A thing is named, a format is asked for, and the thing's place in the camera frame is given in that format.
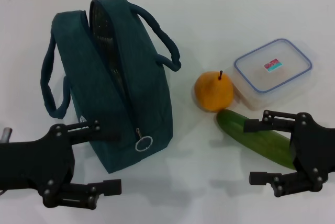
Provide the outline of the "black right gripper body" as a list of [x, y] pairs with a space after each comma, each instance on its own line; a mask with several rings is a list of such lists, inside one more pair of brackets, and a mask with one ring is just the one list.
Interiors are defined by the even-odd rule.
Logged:
[[298, 113], [289, 147], [299, 180], [309, 191], [320, 191], [334, 172], [334, 129], [316, 123], [308, 113]]

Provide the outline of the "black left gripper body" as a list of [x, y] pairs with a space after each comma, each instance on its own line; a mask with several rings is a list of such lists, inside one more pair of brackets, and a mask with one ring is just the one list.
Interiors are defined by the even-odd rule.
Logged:
[[43, 192], [69, 183], [75, 165], [69, 128], [58, 124], [38, 140], [1, 143], [1, 190]]

